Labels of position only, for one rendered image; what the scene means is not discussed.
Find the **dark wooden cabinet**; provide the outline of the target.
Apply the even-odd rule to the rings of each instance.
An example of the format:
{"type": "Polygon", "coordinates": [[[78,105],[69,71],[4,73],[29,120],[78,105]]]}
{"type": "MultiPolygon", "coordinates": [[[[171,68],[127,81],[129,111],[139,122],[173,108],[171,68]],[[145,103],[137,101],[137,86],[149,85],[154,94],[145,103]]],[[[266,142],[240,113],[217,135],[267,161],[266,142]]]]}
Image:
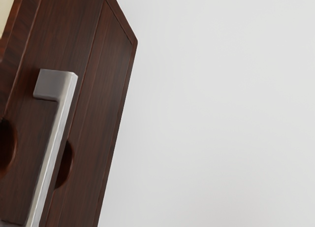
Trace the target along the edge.
{"type": "Polygon", "coordinates": [[[0,227],[97,227],[137,38],[116,0],[0,13],[0,227]]]}

